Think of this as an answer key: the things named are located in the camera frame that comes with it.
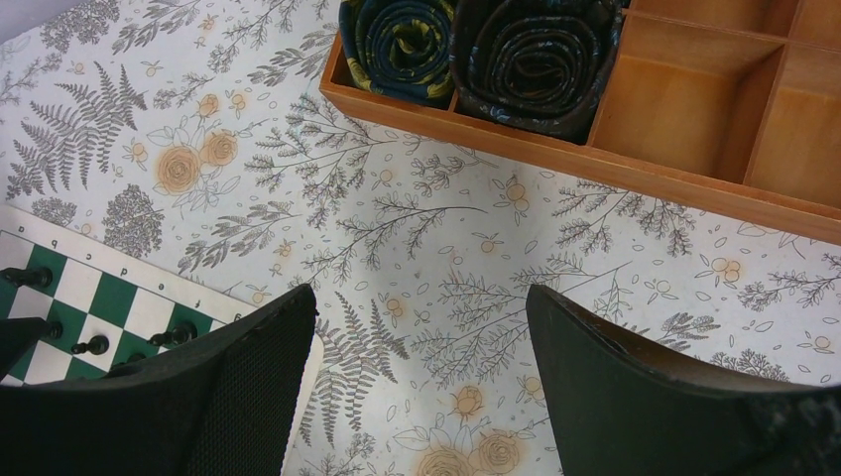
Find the green and white chessboard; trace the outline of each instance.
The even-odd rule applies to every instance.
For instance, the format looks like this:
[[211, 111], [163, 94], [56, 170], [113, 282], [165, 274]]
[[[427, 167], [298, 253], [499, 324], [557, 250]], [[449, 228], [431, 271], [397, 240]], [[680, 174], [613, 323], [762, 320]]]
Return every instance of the green and white chessboard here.
[[[147, 340], [189, 321], [198, 335], [255, 307], [123, 255], [94, 240], [15, 208], [0, 206], [0, 269], [47, 267], [48, 288], [0, 283], [0, 318], [43, 317], [63, 326], [60, 339], [40, 340], [3, 379], [3, 385], [98, 378], [132, 354], [169, 347]], [[94, 335], [108, 351], [72, 355], [70, 346]]]

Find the wooden tray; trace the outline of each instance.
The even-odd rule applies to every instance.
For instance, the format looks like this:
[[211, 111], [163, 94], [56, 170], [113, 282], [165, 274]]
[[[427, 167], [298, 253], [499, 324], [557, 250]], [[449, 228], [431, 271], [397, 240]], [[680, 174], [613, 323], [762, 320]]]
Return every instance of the wooden tray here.
[[841, 245], [841, 2], [635, 0], [584, 146], [353, 86], [347, 115]]

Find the green square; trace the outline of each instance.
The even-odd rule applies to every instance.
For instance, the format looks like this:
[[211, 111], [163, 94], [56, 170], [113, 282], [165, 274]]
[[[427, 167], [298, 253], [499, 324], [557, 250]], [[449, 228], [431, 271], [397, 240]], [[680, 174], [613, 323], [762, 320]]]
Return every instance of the green square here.
[[[173, 307], [173, 313], [170, 316], [170, 325], [167, 327], [167, 330], [173, 330], [176, 325], [182, 322], [192, 322], [192, 325], [195, 326], [197, 336], [200, 337], [210, 332], [210, 325], [213, 323], [213, 319], [195, 309], [176, 303], [175, 307]], [[175, 346], [168, 344], [164, 347], [173, 349]]]
[[103, 273], [90, 304], [90, 313], [117, 327], [125, 327], [137, 287]]
[[35, 245], [32, 249], [32, 254], [29, 256], [29, 263], [27, 269], [34, 268], [48, 268], [53, 272], [53, 282], [46, 288], [33, 288], [49, 297], [56, 295], [56, 289], [59, 288], [59, 281], [61, 281], [61, 273], [64, 271], [64, 264], [67, 262], [67, 257], [56, 253], [53, 250]]
[[63, 302], [54, 300], [50, 306], [50, 311], [47, 312], [47, 321], [61, 323], [61, 338], [50, 339], [49, 337], [42, 337], [41, 340], [69, 353], [70, 347], [78, 342], [79, 335], [81, 335], [81, 328], [84, 326], [84, 320], [86, 318], [86, 313]]
[[64, 377], [65, 380], [74, 380], [74, 379], [87, 379], [87, 380], [96, 380], [101, 378], [105, 375], [101, 369], [97, 369], [96, 367], [79, 360], [73, 357], [73, 360], [70, 361], [70, 367], [67, 369], [67, 375]]
[[18, 359], [14, 367], [12, 367], [12, 370], [9, 371], [9, 375], [23, 382], [26, 377], [27, 370], [29, 370], [29, 364], [32, 362], [33, 354], [35, 354], [34, 345], [30, 347], [20, 359]]
[[146, 342], [146, 339], [138, 337], [131, 332], [123, 332], [120, 337], [120, 343], [117, 344], [117, 351], [114, 352], [112, 362], [116, 364], [124, 364], [128, 362], [129, 357], [133, 354], [143, 354], [146, 357], [158, 355], [158, 347]]
[[5, 280], [0, 282], [0, 319], [9, 317], [9, 312], [12, 311], [12, 304], [15, 303], [15, 296], [17, 295], [17, 288]]

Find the dark rolled tie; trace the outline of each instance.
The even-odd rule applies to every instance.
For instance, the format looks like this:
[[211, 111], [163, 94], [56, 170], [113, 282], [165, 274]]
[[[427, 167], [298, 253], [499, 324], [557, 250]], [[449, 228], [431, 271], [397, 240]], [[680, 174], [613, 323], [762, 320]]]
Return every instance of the dark rolled tie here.
[[454, 0], [343, 0], [339, 29], [354, 84], [442, 107], [452, 97], [447, 42]]
[[450, 68], [462, 109], [585, 142], [622, 18], [618, 0], [460, 0]]

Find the tablecloth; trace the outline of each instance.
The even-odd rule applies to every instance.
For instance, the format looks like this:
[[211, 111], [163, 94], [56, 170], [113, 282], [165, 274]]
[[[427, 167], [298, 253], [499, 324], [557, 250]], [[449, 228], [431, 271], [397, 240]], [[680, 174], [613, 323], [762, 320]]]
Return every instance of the tablecloth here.
[[289, 474], [557, 474], [531, 284], [837, 383], [841, 249], [346, 117], [317, 90], [338, 4], [93, 0], [0, 49], [8, 203], [255, 304], [315, 287]]

